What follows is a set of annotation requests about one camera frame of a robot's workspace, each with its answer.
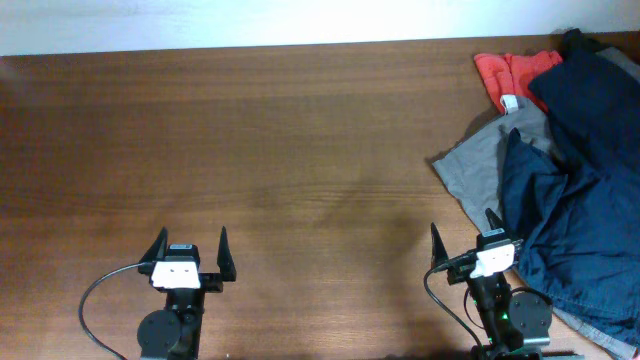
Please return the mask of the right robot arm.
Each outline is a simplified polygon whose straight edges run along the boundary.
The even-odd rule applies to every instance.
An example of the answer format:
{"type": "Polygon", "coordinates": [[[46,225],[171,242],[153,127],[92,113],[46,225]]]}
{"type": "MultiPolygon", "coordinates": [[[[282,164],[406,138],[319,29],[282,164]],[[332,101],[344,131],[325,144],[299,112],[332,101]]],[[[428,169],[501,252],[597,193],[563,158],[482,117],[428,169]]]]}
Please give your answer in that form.
{"type": "Polygon", "coordinates": [[[449,257],[435,224],[431,268],[424,275],[427,294],[451,316],[475,342],[472,359],[541,359],[541,348],[550,343],[552,300],[530,287],[512,287],[505,276],[519,262],[523,240],[491,209],[485,210],[490,229],[476,237],[476,246],[449,257]],[[429,278],[444,272],[450,285],[467,285],[464,299],[472,300],[488,343],[483,344],[471,327],[430,289],[429,278]]]}

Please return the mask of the navy blue shorts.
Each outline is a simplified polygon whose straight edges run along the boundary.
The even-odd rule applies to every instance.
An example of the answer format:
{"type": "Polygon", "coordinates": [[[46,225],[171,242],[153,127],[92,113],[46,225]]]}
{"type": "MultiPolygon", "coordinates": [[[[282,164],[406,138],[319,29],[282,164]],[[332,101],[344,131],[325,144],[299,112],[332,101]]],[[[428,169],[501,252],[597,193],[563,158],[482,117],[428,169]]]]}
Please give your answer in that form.
{"type": "Polygon", "coordinates": [[[522,278],[605,334],[639,343],[639,83],[584,50],[536,77],[555,161],[510,132],[501,200],[522,278]]]}

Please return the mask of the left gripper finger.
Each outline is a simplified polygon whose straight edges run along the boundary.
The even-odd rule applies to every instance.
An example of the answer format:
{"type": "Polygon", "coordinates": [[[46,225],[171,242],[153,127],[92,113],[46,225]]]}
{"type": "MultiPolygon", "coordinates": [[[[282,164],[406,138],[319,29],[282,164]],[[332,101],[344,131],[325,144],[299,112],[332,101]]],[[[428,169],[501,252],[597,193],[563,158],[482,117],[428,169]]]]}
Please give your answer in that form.
{"type": "Polygon", "coordinates": [[[162,260],[165,257],[165,252],[168,247],[168,230],[163,227],[156,240],[144,253],[139,260],[140,263],[152,263],[158,260],[162,260]]]}
{"type": "Polygon", "coordinates": [[[237,270],[233,261],[233,257],[229,247],[226,227],[221,229],[217,265],[223,282],[235,282],[237,278],[237,270]]]}

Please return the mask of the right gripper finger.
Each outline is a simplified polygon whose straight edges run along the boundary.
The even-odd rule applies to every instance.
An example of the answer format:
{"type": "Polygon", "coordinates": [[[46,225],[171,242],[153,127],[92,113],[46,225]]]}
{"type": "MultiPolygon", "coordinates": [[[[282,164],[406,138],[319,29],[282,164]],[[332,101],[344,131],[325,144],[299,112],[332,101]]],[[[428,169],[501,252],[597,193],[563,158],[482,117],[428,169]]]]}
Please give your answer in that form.
{"type": "Polygon", "coordinates": [[[431,223],[430,231],[432,239],[431,268],[435,269],[447,263],[449,256],[435,223],[431,223]]]}
{"type": "Polygon", "coordinates": [[[491,208],[485,210],[485,216],[492,230],[502,230],[506,234],[510,233],[504,221],[491,208]]]}

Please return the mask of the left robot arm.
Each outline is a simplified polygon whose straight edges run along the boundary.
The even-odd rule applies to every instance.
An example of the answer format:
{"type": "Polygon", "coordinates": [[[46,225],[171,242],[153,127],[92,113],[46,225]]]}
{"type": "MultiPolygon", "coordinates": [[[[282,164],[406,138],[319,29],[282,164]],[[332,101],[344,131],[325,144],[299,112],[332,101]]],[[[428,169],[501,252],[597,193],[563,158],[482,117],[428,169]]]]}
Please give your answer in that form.
{"type": "Polygon", "coordinates": [[[139,324],[137,341],[142,359],[198,358],[205,297],[221,293],[226,283],[237,278],[225,229],[218,243],[218,270],[201,273],[200,263],[198,247],[169,243],[165,228],[140,259],[139,273],[166,295],[164,308],[151,312],[139,324]]]}

